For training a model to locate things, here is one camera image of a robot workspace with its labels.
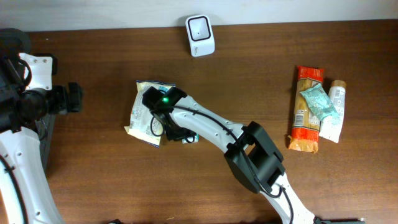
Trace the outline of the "white tube with tan cap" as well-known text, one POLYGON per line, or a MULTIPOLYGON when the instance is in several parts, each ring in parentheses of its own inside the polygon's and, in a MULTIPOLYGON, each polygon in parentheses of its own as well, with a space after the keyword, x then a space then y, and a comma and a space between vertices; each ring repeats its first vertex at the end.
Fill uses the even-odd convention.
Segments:
POLYGON ((345 113, 346 82, 343 80, 333 81, 328 96, 338 116, 327 116, 321 123, 319 135, 322 138, 338 143, 345 113))

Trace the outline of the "orange spaghetti packet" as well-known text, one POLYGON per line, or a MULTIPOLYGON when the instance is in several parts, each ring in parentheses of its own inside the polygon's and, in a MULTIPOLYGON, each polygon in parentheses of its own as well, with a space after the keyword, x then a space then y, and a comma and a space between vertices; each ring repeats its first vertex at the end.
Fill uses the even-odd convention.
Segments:
POLYGON ((292 134, 288 149, 302 152, 318 152, 320 120, 311 112, 302 91, 318 84, 323 85, 321 68, 297 67, 297 87, 294 101, 292 134))

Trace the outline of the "cream snack bag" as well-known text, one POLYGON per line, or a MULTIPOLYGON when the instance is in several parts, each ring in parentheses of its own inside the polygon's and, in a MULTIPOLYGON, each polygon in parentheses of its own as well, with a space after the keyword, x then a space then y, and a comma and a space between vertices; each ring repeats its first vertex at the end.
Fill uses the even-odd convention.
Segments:
POLYGON ((158 121, 152 121, 154 117, 149 109, 142 104, 143 94, 151 86, 160 90, 161 93, 166 93, 171 87, 175 86, 175 84, 153 80, 137 80, 136 86, 137 95, 131 110, 129 126, 125 126, 124 128, 128 135, 155 147, 159 147, 161 137, 153 135, 151 128, 159 135, 162 131, 162 126, 158 121))

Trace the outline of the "teal wipes packet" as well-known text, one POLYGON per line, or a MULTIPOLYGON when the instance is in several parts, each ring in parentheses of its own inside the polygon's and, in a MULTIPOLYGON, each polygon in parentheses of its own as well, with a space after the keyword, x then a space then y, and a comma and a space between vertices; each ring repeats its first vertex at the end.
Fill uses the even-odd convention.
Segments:
POLYGON ((333 102, 320 83, 307 90, 301 91, 300 94, 304 97, 310 111, 320 121, 323 121, 327 117, 339 119, 339 114, 333 102))

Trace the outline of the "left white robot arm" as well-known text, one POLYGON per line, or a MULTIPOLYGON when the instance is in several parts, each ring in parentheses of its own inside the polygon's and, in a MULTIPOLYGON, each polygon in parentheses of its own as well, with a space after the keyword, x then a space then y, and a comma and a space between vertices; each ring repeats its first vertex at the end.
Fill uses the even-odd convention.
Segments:
POLYGON ((53 85, 52 54, 1 55, 1 196, 9 223, 63 223, 40 156, 35 125, 47 115, 78 113, 79 84, 53 85))

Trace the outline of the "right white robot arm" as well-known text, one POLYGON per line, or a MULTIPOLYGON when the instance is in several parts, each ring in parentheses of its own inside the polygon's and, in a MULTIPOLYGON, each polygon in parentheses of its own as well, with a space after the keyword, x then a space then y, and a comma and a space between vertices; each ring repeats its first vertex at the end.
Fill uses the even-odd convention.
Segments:
POLYGON ((169 141, 201 136, 218 147, 237 181, 265 196, 283 223, 316 223, 289 184, 282 153, 260 124, 224 119, 175 87, 166 92, 150 87, 142 103, 169 141))

